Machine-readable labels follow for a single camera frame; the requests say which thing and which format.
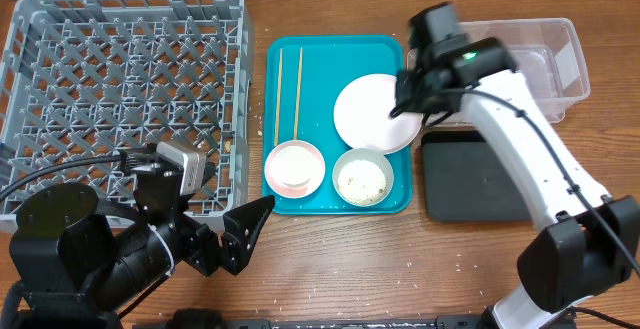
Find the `grey bowl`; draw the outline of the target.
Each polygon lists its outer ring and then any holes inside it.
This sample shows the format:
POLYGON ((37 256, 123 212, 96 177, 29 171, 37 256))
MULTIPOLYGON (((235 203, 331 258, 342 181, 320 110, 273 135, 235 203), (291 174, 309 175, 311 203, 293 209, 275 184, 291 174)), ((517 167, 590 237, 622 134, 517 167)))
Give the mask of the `grey bowl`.
POLYGON ((391 193, 394 180, 394 172, 386 156, 365 148, 345 152, 332 172, 338 195, 356 207, 381 204, 391 193))

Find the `white cup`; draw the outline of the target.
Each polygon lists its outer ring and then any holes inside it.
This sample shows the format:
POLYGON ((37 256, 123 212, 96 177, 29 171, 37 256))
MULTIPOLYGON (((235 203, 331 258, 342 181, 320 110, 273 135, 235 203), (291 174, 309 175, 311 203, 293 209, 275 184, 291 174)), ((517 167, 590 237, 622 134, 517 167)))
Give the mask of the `white cup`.
POLYGON ((300 187, 307 184, 311 178, 311 164, 313 156, 304 147, 292 145, 283 148, 275 157, 274 167, 278 180, 284 185, 300 187))

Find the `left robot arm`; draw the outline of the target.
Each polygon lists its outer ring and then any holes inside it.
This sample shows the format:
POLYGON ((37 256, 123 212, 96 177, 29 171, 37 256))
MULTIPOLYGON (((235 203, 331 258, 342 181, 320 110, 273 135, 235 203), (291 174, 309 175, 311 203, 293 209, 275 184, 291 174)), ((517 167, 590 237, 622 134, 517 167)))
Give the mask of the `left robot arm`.
POLYGON ((222 214, 222 226, 186 215, 182 175, 142 173, 135 206, 70 182, 43 189, 17 211, 9 243, 20 279, 2 308, 4 328, 118 328, 187 263, 203 276, 239 274, 275 206, 272 195, 222 214))

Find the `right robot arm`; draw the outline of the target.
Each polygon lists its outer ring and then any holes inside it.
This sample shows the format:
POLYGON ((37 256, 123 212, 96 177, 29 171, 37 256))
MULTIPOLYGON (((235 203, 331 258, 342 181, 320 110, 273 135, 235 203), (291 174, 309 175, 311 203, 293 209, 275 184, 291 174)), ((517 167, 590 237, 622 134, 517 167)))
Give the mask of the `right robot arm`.
POLYGON ((611 197, 574 158, 496 38, 411 39, 390 114, 460 113, 497 155, 526 204, 536 238, 517 260, 518 286, 481 328, 544 328, 639 272, 639 205, 611 197))

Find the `grey dishwasher rack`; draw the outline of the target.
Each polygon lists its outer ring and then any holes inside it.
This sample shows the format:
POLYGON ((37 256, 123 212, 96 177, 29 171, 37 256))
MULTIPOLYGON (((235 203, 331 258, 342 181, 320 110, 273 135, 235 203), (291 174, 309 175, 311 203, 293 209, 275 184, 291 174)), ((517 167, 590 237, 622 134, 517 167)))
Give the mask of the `grey dishwasher rack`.
POLYGON ((191 144, 216 175, 190 200, 211 224, 248 197, 254 26, 245 0, 18 0, 1 59, 1 227, 33 193, 81 182, 132 204, 124 149, 191 144))

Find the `large white plate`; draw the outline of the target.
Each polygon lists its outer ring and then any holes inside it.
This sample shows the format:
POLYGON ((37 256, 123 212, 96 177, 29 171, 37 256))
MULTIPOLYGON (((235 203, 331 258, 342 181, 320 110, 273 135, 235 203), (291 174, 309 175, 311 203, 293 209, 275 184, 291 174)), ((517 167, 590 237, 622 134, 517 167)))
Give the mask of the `large white plate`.
POLYGON ((422 116, 390 116, 395 107, 395 85, 395 76, 368 74, 340 92, 334 105, 334 125, 349 147, 392 154, 413 142, 421 130, 422 116))

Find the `black plastic tray bin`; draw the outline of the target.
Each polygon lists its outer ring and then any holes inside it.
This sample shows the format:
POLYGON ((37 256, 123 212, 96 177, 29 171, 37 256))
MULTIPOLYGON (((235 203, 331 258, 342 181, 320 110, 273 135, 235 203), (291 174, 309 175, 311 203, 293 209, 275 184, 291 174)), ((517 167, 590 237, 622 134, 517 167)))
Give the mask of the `black plastic tray bin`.
POLYGON ((436 222, 528 222, 530 215, 497 155, 476 131, 421 138, 426 211, 436 222))

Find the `clear plastic bin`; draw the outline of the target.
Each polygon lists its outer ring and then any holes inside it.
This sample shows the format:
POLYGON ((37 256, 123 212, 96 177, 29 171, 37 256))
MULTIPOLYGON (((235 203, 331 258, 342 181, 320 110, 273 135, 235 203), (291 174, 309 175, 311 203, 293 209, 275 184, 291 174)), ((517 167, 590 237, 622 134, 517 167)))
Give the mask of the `clear plastic bin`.
POLYGON ((558 123, 591 92, 583 50, 566 18, 462 22, 471 41, 499 39, 510 51, 540 111, 558 123))

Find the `left wooden chopstick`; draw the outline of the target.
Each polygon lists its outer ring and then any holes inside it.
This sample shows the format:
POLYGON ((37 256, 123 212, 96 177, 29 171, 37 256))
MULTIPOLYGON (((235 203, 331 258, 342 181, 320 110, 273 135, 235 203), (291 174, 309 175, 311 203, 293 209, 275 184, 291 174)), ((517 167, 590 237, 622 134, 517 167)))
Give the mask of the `left wooden chopstick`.
POLYGON ((279 144, 282 74, 283 74, 283 48, 280 48, 280 50, 279 50, 279 61, 278 61, 277 91, 276 91, 274 147, 277 147, 278 144, 279 144))

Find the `wooden chopstick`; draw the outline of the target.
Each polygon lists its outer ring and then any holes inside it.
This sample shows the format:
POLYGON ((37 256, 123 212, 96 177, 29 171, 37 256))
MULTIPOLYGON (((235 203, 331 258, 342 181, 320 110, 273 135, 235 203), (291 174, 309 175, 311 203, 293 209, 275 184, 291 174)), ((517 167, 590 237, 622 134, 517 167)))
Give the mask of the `wooden chopstick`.
POLYGON ((300 47, 298 70, 297 70, 297 82, 296 82, 296 101, 295 101, 295 116, 294 116, 294 129, 293 129, 294 140, 298 140, 303 61, 304 61, 304 48, 300 47))
POLYGON ((279 144, 282 74, 283 74, 283 48, 280 48, 280 50, 279 50, 279 61, 278 61, 277 91, 276 91, 274 147, 277 147, 278 144, 279 144))

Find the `teal plastic tray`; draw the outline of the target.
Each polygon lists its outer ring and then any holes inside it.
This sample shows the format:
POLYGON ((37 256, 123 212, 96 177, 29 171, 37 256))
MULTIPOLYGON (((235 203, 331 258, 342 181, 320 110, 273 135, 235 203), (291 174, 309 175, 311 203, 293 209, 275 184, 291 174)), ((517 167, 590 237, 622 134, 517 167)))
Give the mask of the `teal plastic tray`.
POLYGON ((340 138, 333 108, 340 92, 367 74, 390 74, 404 66, 401 45, 386 35, 328 35, 283 37, 267 54, 263 117, 263 156, 274 148, 279 50, 283 48, 283 74, 279 140, 293 138, 296 82, 300 47, 304 48, 298 138, 319 149, 326 164, 325 178, 311 195, 301 199, 276 196, 274 212, 280 215, 395 214, 413 195, 411 153, 404 148, 387 156, 395 180, 381 204, 363 208, 350 205, 336 192, 332 172, 349 146, 340 138))

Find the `right wooden chopstick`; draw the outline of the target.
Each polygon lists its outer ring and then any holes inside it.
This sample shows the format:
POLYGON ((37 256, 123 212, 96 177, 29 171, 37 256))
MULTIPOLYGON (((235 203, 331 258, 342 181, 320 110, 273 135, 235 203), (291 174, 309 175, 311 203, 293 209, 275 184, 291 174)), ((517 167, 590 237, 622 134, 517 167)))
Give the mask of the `right wooden chopstick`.
POLYGON ((297 82, 296 82, 296 101, 295 101, 295 116, 294 116, 294 129, 293 129, 294 140, 298 140, 303 61, 304 61, 304 48, 300 47, 298 70, 297 70, 297 82))

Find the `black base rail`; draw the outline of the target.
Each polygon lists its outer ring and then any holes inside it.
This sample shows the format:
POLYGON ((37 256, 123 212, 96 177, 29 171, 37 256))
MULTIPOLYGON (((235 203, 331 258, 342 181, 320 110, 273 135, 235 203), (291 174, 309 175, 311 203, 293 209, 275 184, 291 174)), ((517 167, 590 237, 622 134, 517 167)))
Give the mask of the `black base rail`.
POLYGON ((333 321, 226 321, 217 328, 226 329, 482 329, 491 328, 481 315, 441 315, 435 318, 398 320, 333 320, 333 321))

